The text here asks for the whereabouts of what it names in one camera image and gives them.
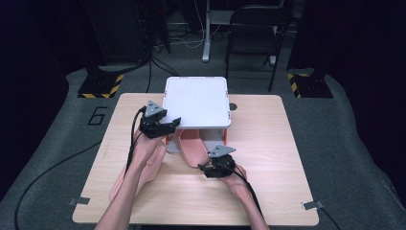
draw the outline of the person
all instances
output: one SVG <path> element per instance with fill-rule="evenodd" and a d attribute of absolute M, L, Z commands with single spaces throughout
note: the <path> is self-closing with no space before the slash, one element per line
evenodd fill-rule
<path fill-rule="evenodd" d="M 138 139 L 133 151 L 131 164 L 119 191 L 101 216 L 95 229 L 128 229 L 141 172 L 146 166 L 147 160 L 163 139 L 163 137 L 150 139 L 139 130 L 135 132 L 134 136 Z M 237 167 L 246 177 L 246 171 L 239 165 Z M 251 228 L 253 230 L 268 230 L 269 226 L 266 224 L 254 199 L 251 197 L 245 182 L 234 173 L 218 179 L 241 201 Z"/>

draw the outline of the hazard tape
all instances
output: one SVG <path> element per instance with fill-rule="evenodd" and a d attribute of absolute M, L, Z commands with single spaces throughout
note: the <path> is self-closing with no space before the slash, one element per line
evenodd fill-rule
<path fill-rule="evenodd" d="M 117 91 L 119 90 L 120 84 L 122 83 L 122 80 L 124 78 L 124 75 L 119 75 L 116 79 L 116 82 L 114 83 L 113 88 L 111 89 L 110 93 L 108 94 L 78 94 L 78 98 L 113 98 Z"/>
<path fill-rule="evenodd" d="M 290 87 L 292 88 L 293 94 L 295 95 L 295 98 L 301 98 L 301 93 L 299 92 L 298 85 L 295 82 L 295 75 L 299 75 L 301 77 L 310 77 L 307 74 L 288 74 L 287 78 L 289 79 L 290 82 Z"/>

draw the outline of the chair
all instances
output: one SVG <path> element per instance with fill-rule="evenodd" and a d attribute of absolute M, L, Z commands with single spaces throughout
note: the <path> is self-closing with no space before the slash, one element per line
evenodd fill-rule
<path fill-rule="evenodd" d="M 276 57 L 268 91 L 271 91 L 278 66 L 283 34 L 292 18 L 291 12 L 280 6 L 244 6 L 231 16 L 226 51 L 226 80 L 230 54 Z"/>

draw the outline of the desk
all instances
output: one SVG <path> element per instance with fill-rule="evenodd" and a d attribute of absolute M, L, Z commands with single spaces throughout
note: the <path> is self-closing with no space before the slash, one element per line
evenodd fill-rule
<path fill-rule="evenodd" d="M 109 192 L 125 165 L 133 117 L 162 94 L 122 94 L 105 132 L 78 204 L 75 222 L 98 222 L 110 203 Z M 229 95 L 232 124 L 228 146 L 247 171 L 269 225 L 313 226 L 317 211 L 302 208 L 313 200 L 282 100 L 271 95 Z M 179 153 L 167 153 L 155 180 L 134 203 L 131 223 L 176 225 L 248 225 L 242 206 L 222 182 L 187 166 Z"/>

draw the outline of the gray carpet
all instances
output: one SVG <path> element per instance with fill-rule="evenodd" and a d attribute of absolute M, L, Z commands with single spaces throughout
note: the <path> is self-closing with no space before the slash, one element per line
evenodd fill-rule
<path fill-rule="evenodd" d="M 172 44 L 171 54 L 166 50 L 154 53 L 172 66 L 181 76 L 224 76 L 226 38 L 217 36 L 213 42 L 211 59 L 201 61 L 203 45 L 188 48 Z M 301 155 L 313 197 L 322 200 L 326 210 L 342 229 L 406 229 L 406 212 L 398 202 L 388 177 L 372 162 L 359 140 L 353 114 L 346 93 L 340 84 L 327 76 L 333 99 L 296 99 L 285 71 L 290 47 L 295 35 L 288 34 L 274 81 L 267 91 L 269 73 L 257 72 L 263 58 L 232 57 L 228 87 L 230 94 L 276 94 L 282 97 L 295 141 Z M 254 68 L 247 63 L 253 61 Z M 109 66 L 118 70 L 127 65 Z M 112 99 L 80 99 L 77 91 L 86 73 L 83 70 L 67 76 L 70 91 L 53 125 L 23 172 L 15 180 L 0 203 L 0 229 L 14 229 L 14 212 L 23 191 L 40 174 L 54 164 L 80 152 L 103 137 L 109 119 L 120 95 L 145 92 L 148 65 L 124 75 L 117 95 Z M 311 70 L 289 72 L 310 73 Z M 149 93 L 163 93 L 165 82 L 171 77 L 166 71 L 152 65 Z M 88 126 L 94 110 L 105 114 L 100 126 Z M 92 229 L 93 224 L 72 221 L 74 206 L 67 202 L 78 197 L 86 181 L 99 146 L 60 164 L 38 179 L 27 192 L 18 211 L 20 229 Z M 332 221 L 319 212 L 320 222 L 306 229 L 335 229 Z M 239 229 L 192 226 L 132 226 L 136 229 Z M 301 227 L 273 227 L 272 229 L 302 229 Z"/>

